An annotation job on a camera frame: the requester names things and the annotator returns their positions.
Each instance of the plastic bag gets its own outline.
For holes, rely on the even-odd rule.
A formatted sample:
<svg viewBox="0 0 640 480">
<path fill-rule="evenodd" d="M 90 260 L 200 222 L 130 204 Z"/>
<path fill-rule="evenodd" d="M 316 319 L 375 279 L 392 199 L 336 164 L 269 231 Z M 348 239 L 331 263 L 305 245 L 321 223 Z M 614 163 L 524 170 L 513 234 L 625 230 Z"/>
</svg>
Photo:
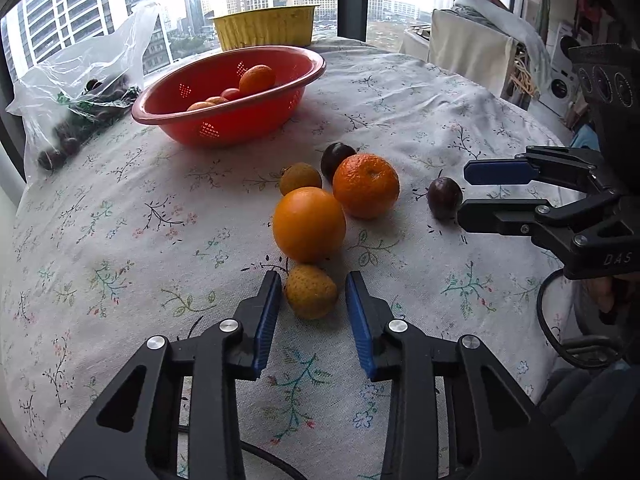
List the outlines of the plastic bag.
<svg viewBox="0 0 640 480">
<path fill-rule="evenodd" d="M 471 7 L 509 36 L 527 47 L 533 82 L 544 93 L 551 84 L 551 56 L 536 29 L 522 18 L 501 9 L 488 0 L 454 0 L 454 4 Z"/>
<path fill-rule="evenodd" d="M 157 18 L 158 4 L 142 2 L 113 34 L 64 48 L 14 83 L 6 110 L 22 116 L 28 183 L 129 112 L 143 88 L 142 56 Z"/>
</svg>

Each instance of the floral pattern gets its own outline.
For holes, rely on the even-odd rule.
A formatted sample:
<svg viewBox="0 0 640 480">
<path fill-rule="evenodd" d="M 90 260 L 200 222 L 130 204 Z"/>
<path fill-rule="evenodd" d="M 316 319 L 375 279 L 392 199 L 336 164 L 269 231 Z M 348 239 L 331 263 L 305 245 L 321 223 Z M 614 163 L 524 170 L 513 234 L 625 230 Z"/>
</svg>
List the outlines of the floral pattern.
<svg viewBox="0 0 640 480">
<path fill-rule="evenodd" d="M 300 426 L 315 428 L 316 422 L 313 416 L 301 409 L 300 395 L 303 386 L 310 384 L 318 387 L 330 384 L 331 374 L 318 367 L 318 356 L 304 357 L 296 348 L 284 348 L 286 364 L 296 366 L 295 371 L 283 372 L 278 380 L 275 376 L 268 376 L 269 386 L 277 387 L 284 393 L 284 402 L 280 407 L 267 406 L 262 409 L 264 416 L 272 420 L 283 419 L 284 428 L 275 433 L 271 443 L 275 446 L 287 435 L 299 430 Z"/>
<path fill-rule="evenodd" d="M 401 187 L 386 216 L 347 218 L 342 251 L 321 262 L 338 288 L 348 270 L 360 270 L 394 317 L 428 335 L 476 333 L 490 348 L 497 338 L 523 389 L 534 400 L 542 392 L 554 353 L 527 305 L 558 261 L 523 237 L 437 221 L 424 193 L 440 172 L 462 184 L 468 160 L 555 139 L 525 112 L 420 60 L 353 40 L 312 48 L 326 73 L 271 136 L 194 150 L 127 116 L 61 170 L 30 176 L 2 280 L 0 347 L 24 449 L 42 471 L 149 336 L 199 335 L 254 296 L 267 270 L 286 284 L 295 263 L 271 231 L 282 169 L 318 168 L 337 141 L 384 156 Z M 465 186 L 464 194 L 558 204 L 577 197 L 546 184 L 521 188 Z M 559 333 L 571 286 L 549 293 Z M 333 313 L 308 322 L 283 300 L 262 379 L 238 381 L 241 433 L 277 445 L 310 478 L 377 480 L 390 385 L 366 380 L 345 309 L 340 294 Z M 186 448 L 179 453 L 178 473 L 187 476 Z M 261 462 L 246 467 L 247 478 L 272 478 Z"/>
</svg>

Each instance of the yellow container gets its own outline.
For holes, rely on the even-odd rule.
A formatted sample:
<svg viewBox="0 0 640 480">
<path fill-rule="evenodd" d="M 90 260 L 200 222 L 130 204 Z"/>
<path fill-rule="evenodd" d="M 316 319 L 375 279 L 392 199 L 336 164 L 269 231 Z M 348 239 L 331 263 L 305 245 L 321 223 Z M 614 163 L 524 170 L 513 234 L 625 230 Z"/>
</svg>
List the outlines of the yellow container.
<svg viewBox="0 0 640 480">
<path fill-rule="evenodd" d="M 308 46 L 315 5 L 246 10 L 214 18 L 222 50 L 256 45 Z"/>
</svg>

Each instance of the white towel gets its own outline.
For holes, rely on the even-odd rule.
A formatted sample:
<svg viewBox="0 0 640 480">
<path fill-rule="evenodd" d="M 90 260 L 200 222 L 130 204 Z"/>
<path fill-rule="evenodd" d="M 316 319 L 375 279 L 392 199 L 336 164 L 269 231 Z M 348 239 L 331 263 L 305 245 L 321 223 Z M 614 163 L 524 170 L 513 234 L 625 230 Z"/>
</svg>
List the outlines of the white towel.
<svg viewBox="0 0 640 480">
<path fill-rule="evenodd" d="M 513 71 L 516 45 L 513 38 L 484 25 L 452 12 L 433 11 L 428 61 L 484 86 L 496 97 Z"/>
</svg>

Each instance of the white cloth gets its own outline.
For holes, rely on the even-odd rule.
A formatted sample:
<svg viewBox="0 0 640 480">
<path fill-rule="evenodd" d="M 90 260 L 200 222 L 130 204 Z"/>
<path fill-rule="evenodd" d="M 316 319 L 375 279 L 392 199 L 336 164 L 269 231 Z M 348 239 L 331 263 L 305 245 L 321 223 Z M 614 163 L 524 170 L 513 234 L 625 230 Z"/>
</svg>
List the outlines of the white cloth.
<svg viewBox="0 0 640 480">
<path fill-rule="evenodd" d="M 402 43 L 398 52 L 427 61 L 429 57 L 429 40 L 407 28 L 402 34 Z"/>
<path fill-rule="evenodd" d="M 527 238 L 438 223 L 425 188 L 442 172 L 467 198 L 570 202 L 576 194 L 554 186 L 472 187 L 462 176 L 469 159 L 559 141 L 526 112 L 415 58 L 339 38 L 311 48 L 326 73 L 273 135 L 191 150 L 126 117 L 25 192 L 0 339 L 12 408 L 42 470 L 149 336 L 185 338 L 204 316 L 198 335 L 253 296 L 267 269 L 286 279 L 292 263 L 270 224 L 280 170 L 298 161 L 318 167 L 338 140 L 384 156 L 398 171 L 400 197 L 384 218 L 349 218 L 342 251 L 322 262 L 341 290 L 331 314 L 308 322 L 282 305 L 262 378 L 238 381 L 242 439 L 309 478 L 380 472 L 390 384 L 369 383 L 358 364 L 342 293 L 352 269 L 396 317 L 451 340 L 477 334 L 533 399 L 542 392 L 554 353 L 534 300 L 558 261 Z M 560 327 L 571 294 L 561 285 L 548 292 L 547 314 Z M 446 456 L 446 442 L 440 447 Z M 283 478 L 258 459 L 245 463 L 247 478 Z"/>
<path fill-rule="evenodd" d="M 431 15 L 430 63 L 471 79 L 496 97 L 513 71 L 517 42 L 453 12 Z"/>
<path fill-rule="evenodd" d="M 535 28 L 531 27 L 526 20 L 508 10 L 501 9 L 489 0 L 455 0 L 454 4 L 477 10 L 505 34 L 524 43 L 529 54 L 533 82 L 541 94 L 545 92 L 551 84 L 551 56 Z"/>
</svg>

